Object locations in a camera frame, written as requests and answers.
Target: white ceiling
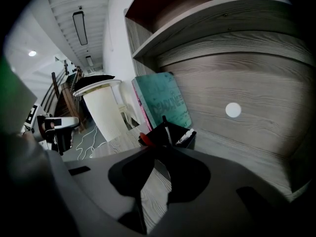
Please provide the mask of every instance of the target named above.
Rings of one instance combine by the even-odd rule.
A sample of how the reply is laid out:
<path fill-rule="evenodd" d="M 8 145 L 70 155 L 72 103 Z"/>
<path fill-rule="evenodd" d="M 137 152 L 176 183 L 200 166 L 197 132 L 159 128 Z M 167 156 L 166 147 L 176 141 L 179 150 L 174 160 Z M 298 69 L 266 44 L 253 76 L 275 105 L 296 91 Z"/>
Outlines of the white ceiling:
<path fill-rule="evenodd" d="M 48 0 L 58 26 L 70 48 L 84 67 L 85 59 L 91 56 L 93 63 L 102 63 L 104 23 L 109 0 Z M 84 24 L 88 39 L 87 45 L 81 45 L 73 21 L 73 13 L 84 12 Z"/>
<path fill-rule="evenodd" d="M 55 57 L 66 59 L 28 8 L 6 36 L 3 50 L 9 64 L 21 78 L 54 63 Z M 28 54 L 32 50 L 37 54 L 30 57 Z"/>

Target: white table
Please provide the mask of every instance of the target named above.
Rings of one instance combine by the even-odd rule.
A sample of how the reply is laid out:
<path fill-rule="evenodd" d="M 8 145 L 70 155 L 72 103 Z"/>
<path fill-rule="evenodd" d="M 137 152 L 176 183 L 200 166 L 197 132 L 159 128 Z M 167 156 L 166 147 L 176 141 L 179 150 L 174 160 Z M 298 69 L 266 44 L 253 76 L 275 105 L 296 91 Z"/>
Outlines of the white table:
<path fill-rule="evenodd" d="M 73 93 L 83 96 L 95 124 L 106 141 L 111 141 L 128 131 L 114 98 L 112 87 L 121 80 L 104 80 L 88 85 Z"/>

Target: ceiling light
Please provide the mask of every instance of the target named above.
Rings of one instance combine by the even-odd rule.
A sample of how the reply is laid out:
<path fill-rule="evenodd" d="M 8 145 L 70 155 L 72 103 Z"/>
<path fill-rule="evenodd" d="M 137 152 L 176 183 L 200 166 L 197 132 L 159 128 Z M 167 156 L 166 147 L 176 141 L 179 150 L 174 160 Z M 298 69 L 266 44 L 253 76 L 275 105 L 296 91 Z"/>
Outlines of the ceiling light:
<path fill-rule="evenodd" d="M 91 56 L 86 56 L 87 62 L 89 63 L 89 66 L 92 67 L 93 66 L 93 62 L 91 59 Z"/>
<path fill-rule="evenodd" d="M 36 55 L 36 52 L 35 52 L 35 51 L 29 52 L 29 56 L 34 56 L 34 55 Z"/>
<path fill-rule="evenodd" d="M 73 20 L 75 24 L 75 28 L 77 31 L 77 35 L 80 41 L 81 45 L 87 45 L 88 40 L 87 40 L 87 35 L 85 33 L 85 27 L 84 27 L 84 13 L 83 11 L 78 11 L 73 14 Z"/>

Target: book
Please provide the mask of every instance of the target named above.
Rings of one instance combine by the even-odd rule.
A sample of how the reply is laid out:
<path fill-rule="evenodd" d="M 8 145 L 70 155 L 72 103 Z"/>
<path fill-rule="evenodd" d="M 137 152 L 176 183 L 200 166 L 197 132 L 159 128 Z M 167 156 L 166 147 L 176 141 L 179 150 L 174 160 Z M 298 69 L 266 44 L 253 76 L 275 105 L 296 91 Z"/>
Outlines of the book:
<path fill-rule="evenodd" d="M 187 106 L 171 73 L 135 77 L 132 83 L 153 128 L 162 123 L 164 115 L 170 123 L 185 128 L 191 125 Z"/>
<path fill-rule="evenodd" d="M 144 119 L 145 119 L 145 122 L 146 122 L 146 125 L 148 127 L 148 130 L 151 131 L 152 130 L 152 126 L 150 125 L 150 122 L 148 120 L 148 117 L 146 115 L 146 112 L 145 112 L 145 109 L 142 105 L 142 102 L 140 101 L 139 97 L 138 97 L 138 94 L 136 92 L 136 89 L 135 89 L 135 86 L 133 85 L 133 89 L 134 89 L 134 92 L 135 92 L 135 95 L 136 95 L 136 98 L 137 98 L 137 101 L 138 101 L 138 104 L 139 104 L 139 107 L 140 107 L 140 110 L 142 111 L 142 114 L 144 116 Z"/>

